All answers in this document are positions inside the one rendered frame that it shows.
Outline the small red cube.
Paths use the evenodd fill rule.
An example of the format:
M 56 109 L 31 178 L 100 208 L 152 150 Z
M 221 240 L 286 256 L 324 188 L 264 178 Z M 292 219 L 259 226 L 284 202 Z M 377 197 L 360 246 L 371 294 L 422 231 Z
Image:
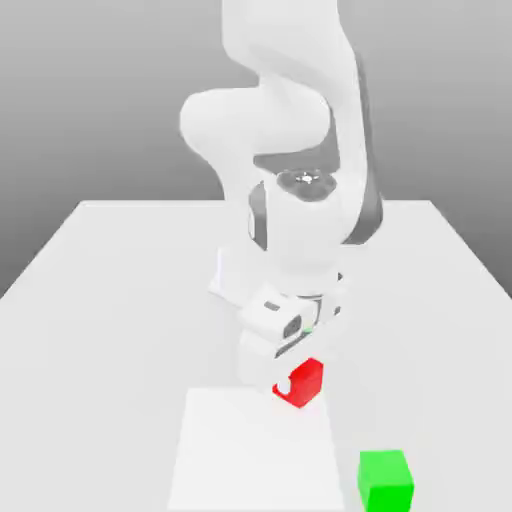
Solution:
M 322 362 L 309 358 L 288 375 L 291 380 L 291 391 L 288 395 L 280 395 L 276 391 L 276 384 L 273 385 L 272 392 L 294 407 L 303 408 L 320 393 L 323 371 Z

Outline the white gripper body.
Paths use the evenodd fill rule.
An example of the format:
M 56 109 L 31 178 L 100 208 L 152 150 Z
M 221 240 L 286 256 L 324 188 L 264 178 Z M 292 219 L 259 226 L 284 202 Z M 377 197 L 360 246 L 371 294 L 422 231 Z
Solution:
M 269 340 L 249 329 L 241 333 L 237 351 L 240 380 L 269 390 L 298 366 L 323 352 L 323 334 L 317 330 L 291 340 Z

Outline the small green cube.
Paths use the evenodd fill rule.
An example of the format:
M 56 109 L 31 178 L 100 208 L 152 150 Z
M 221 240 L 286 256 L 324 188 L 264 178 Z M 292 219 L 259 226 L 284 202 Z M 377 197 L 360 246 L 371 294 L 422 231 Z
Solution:
M 357 483 L 364 512 L 410 512 L 415 484 L 402 450 L 361 451 Z

